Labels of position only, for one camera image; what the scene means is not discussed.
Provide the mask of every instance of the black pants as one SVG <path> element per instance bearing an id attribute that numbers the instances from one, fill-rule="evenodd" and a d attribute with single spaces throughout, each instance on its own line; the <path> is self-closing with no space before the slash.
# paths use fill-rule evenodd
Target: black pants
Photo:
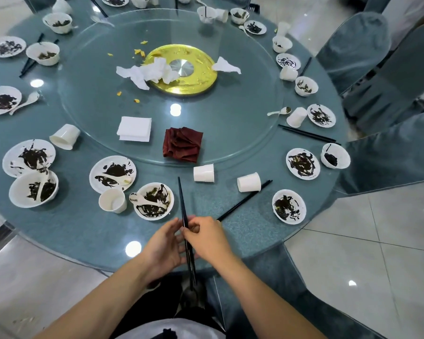
<path id="1" fill-rule="evenodd" d="M 110 339 L 114 339 L 148 322 L 170 318 L 192 320 L 224 333 L 221 327 L 212 319 L 211 312 L 203 308 L 186 308 L 176 314 L 181 293 L 181 277 L 163 278 L 156 290 L 143 295 L 129 309 L 113 331 Z"/>

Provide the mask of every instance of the round dining table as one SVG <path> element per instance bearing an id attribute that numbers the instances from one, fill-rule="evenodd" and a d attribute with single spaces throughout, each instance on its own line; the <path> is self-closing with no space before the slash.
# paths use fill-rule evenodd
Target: round dining table
<path id="1" fill-rule="evenodd" d="M 71 33 L 55 34 L 42 22 L 50 8 L 9 31 L 27 45 L 43 32 L 45 41 L 59 39 L 61 50 L 57 65 L 36 65 L 22 78 L 25 53 L 0 58 L 0 85 L 17 88 L 23 99 L 34 90 L 41 95 L 38 102 L 12 116 L 0 115 L 0 214 L 7 222 L 28 240 L 61 257 L 113 272 L 130 259 L 126 254 L 130 242 L 137 241 L 144 248 L 166 221 L 182 217 L 178 176 L 187 214 L 214 218 L 248 194 L 239 192 L 238 177 L 257 172 L 262 183 L 273 180 L 222 222 L 232 249 L 243 258 L 266 251 L 311 220 L 331 193 L 339 171 L 322 165 L 314 180 L 294 176 L 286 165 L 288 151 L 303 148 L 320 157 L 325 142 L 283 130 L 277 125 L 287 125 L 286 115 L 268 117 L 267 113 L 323 104 L 336 115 L 336 125 L 321 128 L 306 118 L 301 129 L 344 145 L 347 124 L 340 97 L 318 61 L 312 59 L 305 76 L 314 79 L 319 90 L 301 97 L 294 91 L 294 82 L 279 78 L 281 68 L 272 49 L 276 26 L 255 13 L 250 13 L 250 19 L 265 24 L 267 31 L 247 36 L 231 17 L 226 23 L 202 23 L 197 14 L 201 5 L 195 0 L 179 4 L 179 9 L 175 9 L 175 0 L 160 0 L 160 5 L 141 10 L 131 2 L 118 8 L 96 1 L 111 25 L 91 19 L 103 16 L 90 0 L 69 0 Z M 224 0 L 203 1 L 210 7 L 233 8 Z M 288 53 L 305 65 L 311 53 L 289 38 L 294 45 Z M 128 69 L 142 64 L 135 50 L 147 54 L 168 44 L 196 47 L 214 62 L 221 56 L 239 67 L 241 74 L 218 72 L 214 85 L 195 96 L 167 94 L 151 83 L 149 90 L 141 90 L 116 74 L 117 66 Z M 117 130 L 122 116 L 151 118 L 150 141 L 120 141 Z M 64 124 L 77 126 L 81 134 L 73 150 L 56 148 L 50 167 L 59 179 L 55 199 L 34 208 L 14 206 L 8 197 L 14 178 L 2 170 L 5 153 L 25 140 L 48 140 Z M 204 133 L 197 164 L 163 156 L 165 130 L 184 126 Z M 112 155 L 123 155 L 136 165 L 137 178 L 125 191 L 127 198 L 150 182 L 171 188 L 175 201 L 168 216 L 150 222 L 137 216 L 131 204 L 120 214 L 99 207 L 100 195 L 91 188 L 89 173 L 98 161 Z M 194 182 L 193 167 L 211 163 L 215 182 Z M 288 225 L 274 214 L 272 197 L 280 189 L 293 190 L 304 199 L 306 218 L 300 224 Z M 210 268 L 207 262 L 197 260 L 197 270 L 206 268 Z"/>

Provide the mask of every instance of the person in background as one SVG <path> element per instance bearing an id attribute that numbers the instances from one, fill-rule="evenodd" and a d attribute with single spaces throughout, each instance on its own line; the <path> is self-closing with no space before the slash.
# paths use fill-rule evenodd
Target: person in background
<path id="1" fill-rule="evenodd" d="M 187 292 L 179 297 L 170 286 L 164 287 L 163 282 L 156 290 L 141 296 L 147 285 L 186 263 L 182 255 L 184 238 L 196 255 L 209 262 L 231 286 L 259 338 L 325 338 L 232 253 L 219 221 L 190 216 L 188 225 L 189 228 L 182 227 L 178 218 L 167 222 L 139 255 L 35 339 L 225 338 L 221 326 L 203 309 L 201 297 L 188 296 Z M 152 294 L 159 290 L 159 297 L 154 298 Z M 172 314 L 165 312 L 166 309 L 172 309 Z M 159 316 L 148 319 L 146 315 L 153 311 Z"/>

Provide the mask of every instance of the left hand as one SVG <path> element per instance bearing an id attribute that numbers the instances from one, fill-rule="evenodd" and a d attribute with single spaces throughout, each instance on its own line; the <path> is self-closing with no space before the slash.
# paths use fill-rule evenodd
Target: left hand
<path id="1" fill-rule="evenodd" d="M 194 215 L 189 216 L 188 220 L 190 221 L 194 217 Z M 184 237 L 182 234 L 175 235 L 181 227 L 182 219 L 174 218 L 168 221 L 154 233 L 143 251 L 136 256 L 146 266 L 145 280 L 147 284 L 187 262 L 186 257 L 180 255 L 185 252 Z"/>

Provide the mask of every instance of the white plate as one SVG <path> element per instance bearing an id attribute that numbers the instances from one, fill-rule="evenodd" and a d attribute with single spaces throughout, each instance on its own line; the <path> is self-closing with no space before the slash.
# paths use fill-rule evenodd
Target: white plate
<path id="1" fill-rule="evenodd" d="M 292 158 L 289 158 L 289 156 L 295 156 L 295 155 L 298 155 L 298 154 L 301 154 L 302 156 L 306 156 L 307 158 L 311 157 L 310 159 L 306 160 L 306 167 L 308 167 L 307 166 L 308 161 L 310 161 L 312 163 L 312 165 L 311 164 L 309 165 L 309 172 L 312 172 L 311 175 L 305 176 L 305 173 L 300 174 L 298 169 L 291 167 Z M 295 176 L 297 176 L 298 178 L 301 178 L 301 179 L 305 179 L 305 180 L 315 179 L 317 176 L 319 176 L 319 173 L 321 171 L 321 165 L 320 165 L 319 161 L 317 160 L 316 156 L 313 155 L 308 150 L 305 150 L 305 149 L 298 149 L 297 148 L 297 149 L 290 150 L 288 152 L 288 154 L 286 155 L 286 165 L 288 166 L 289 170 Z"/>
<path id="2" fill-rule="evenodd" d="M 107 174 L 110 175 L 107 170 L 110 168 L 110 165 L 121 165 L 122 168 L 119 168 L 123 171 L 123 174 L 121 176 L 127 175 L 130 176 L 132 179 L 132 182 L 126 185 L 119 185 L 119 184 L 109 184 L 106 179 L 103 178 L 96 178 L 99 174 Z M 106 190 L 110 188 L 116 188 L 119 187 L 122 189 L 122 191 L 127 190 L 130 188 L 132 183 L 135 182 L 136 179 L 136 167 L 135 164 L 128 158 L 124 156 L 109 156 L 104 159 L 101 159 L 96 163 L 96 165 L 93 166 L 93 168 L 90 171 L 90 185 L 91 188 L 93 188 L 96 192 L 99 194 L 102 194 Z"/>
<path id="3" fill-rule="evenodd" d="M 25 149 L 33 150 L 34 153 L 37 153 L 38 151 L 43 151 L 45 153 L 46 157 L 39 154 L 42 163 L 37 161 L 36 169 L 49 168 L 57 154 L 55 152 L 55 147 L 53 147 L 53 145 L 48 141 L 42 139 L 30 139 L 23 141 L 22 143 L 10 148 L 3 157 L 2 168 L 7 175 L 11 177 L 19 177 L 35 170 L 30 168 L 30 165 L 34 167 L 31 162 L 27 165 L 25 164 L 23 157 L 19 157 Z"/>
<path id="4" fill-rule="evenodd" d="M 0 58 L 7 58 L 7 57 L 16 56 L 19 53 L 21 53 L 22 51 L 24 51 L 25 48 L 27 47 L 25 40 L 22 39 L 22 38 L 18 38 L 16 36 L 0 37 L 0 45 L 6 44 L 7 41 L 13 41 L 15 45 L 20 45 L 20 48 L 13 50 L 11 52 L 0 54 Z"/>
<path id="5" fill-rule="evenodd" d="M 336 116 L 334 116 L 334 113 L 331 111 L 330 108 L 327 108 L 324 105 L 312 104 L 308 107 L 307 112 L 308 118 L 320 127 L 328 128 L 333 127 L 336 124 Z M 312 112 L 318 112 L 319 121 L 314 118 Z"/>
<path id="6" fill-rule="evenodd" d="M 295 70 L 300 69 L 300 67 L 302 66 L 302 63 L 300 62 L 300 60 L 296 56 L 290 55 L 288 53 L 280 53 L 279 55 L 276 56 L 276 62 L 282 68 L 284 68 L 287 65 L 286 62 L 282 62 L 283 59 L 288 59 L 288 60 L 291 60 L 292 62 L 294 62 L 295 67 L 291 66 L 291 68 L 293 68 Z"/>
<path id="7" fill-rule="evenodd" d="M 8 113 L 12 109 L 16 108 L 19 105 L 19 103 L 22 101 L 22 93 L 14 87 L 1 85 L 0 86 L 0 95 L 9 95 L 9 96 L 15 98 L 15 100 L 11 101 L 11 104 L 8 104 L 9 108 L 0 109 L 0 115 Z"/>
<path id="8" fill-rule="evenodd" d="M 125 5 L 129 3 L 129 0 L 124 0 L 124 3 L 119 6 L 110 3 L 108 0 L 102 0 L 102 2 L 105 3 L 107 6 L 111 6 L 111 7 L 124 7 Z"/>
<path id="9" fill-rule="evenodd" d="M 170 211 L 173 209 L 173 205 L 175 204 L 175 195 L 173 194 L 173 192 L 172 192 L 172 190 L 170 189 L 170 187 L 168 187 L 165 183 L 159 183 L 159 182 L 148 183 L 148 184 L 144 185 L 143 187 L 141 187 L 140 189 L 138 189 L 138 191 L 136 192 L 136 194 L 146 196 L 146 193 L 147 193 L 147 192 L 149 192 L 149 191 L 153 190 L 154 188 L 160 188 L 160 186 L 161 186 L 162 184 L 163 184 L 163 185 L 164 185 L 164 187 L 166 188 L 166 191 L 168 192 L 168 195 L 169 195 L 169 197 L 170 197 L 170 203 L 168 204 L 168 207 L 167 207 L 167 209 L 166 209 L 166 212 L 165 212 L 165 213 L 163 213 L 163 214 L 162 214 L 162 215 L 160 215 L 160 216 L 157 216 L 157 217 L 153 217 L 153 218 L 151 218 L 151 217 L 144 216 L 144 215 L 143 215 L 143 214 L 142 214 L 142 213 L 141 213 L 141 212 L 137 209 L 136 205 L 132 204 L 132 205 L 133 205 L 133 209 L 134 209 L 134 210 L 135 210 L 135 212 L 138 214 L 138 216 L 139 216 L 139 217 L 141 217 L 142 219 L 149 220 L 149 221 L 160 220 L 160 219 L 164 218 L 165 216 L 167 216 L 167 215 L 170 213 Z"/>
<path id="10" fill-rule="evenodd" d="M 287 214 L 286 220 L 284 220 L 283 218 L 281 218 L 281 216 L 278 215 L 276 211 L 276 207 L 275 207 L 275 202 L 277 200 L 284 198 L 284 196 L 286 196 L 286 198 L 290 201 L 290 204 L 293 206 L 293 210 L 290 211 L 289 214 Z M 283 190 L 277 191 L 272 198 L 272 208 L 273 208 L 273 213 L 275 213 L 277 218 L 286 224 L 296 225 L 302 222 L 303 220 L 305 220 L 305 216 L 306 216 L 305 201 L 303 201 L 302 197 L 299 194 L 297 194 L 296 192 L 292 190 L 283 189 Z"/>
<path id="11" fill-rule="evenodd" d="M 252 31 L 250 31 L 250 30 L 248 29 L 248 25 L 249 25 L 249 24 L 255 24 L 257 27 L 259 27 L 259 28 L 261 29 L 261 32 L 259 32 L 259 33 L 254 33 L 254 32 L 252 32 Z M 257 34 L 257 35 L 260 35 L 260 34 L 264 34 L 264 33 L 266 33 L 266 32 L 267 32 L 267 28 L 265 27 L 265 25 L 264 25 L 263 23 L 259 22 L 259 21 L 249 20 L 249 21 L 245 22 L 245 23 L 243 24 L 243 26 L 244 26 L 244 27 L 245 27 L 245 29 L 246 29 L 249 33 L 251 33 L 251 34 Z"/>
<path id="12" fill-rule="evenodd" d="M 37 202 L 35 199 L 28 197 L 31 194 L 30 185 L 35 182 L 41 183 L 41 180 L 45 178 L 45 174 L 32 170 L 31 173 L 20 176 L 12 183 L 8 193 L 11 203 L 20 208 L 33 208 L 53 200 L 58 192 L 59 181 L 53 171 L 49 170 L 49 174 L 48 181 L 55 184 L 55 189 L 47 199 Z"/>

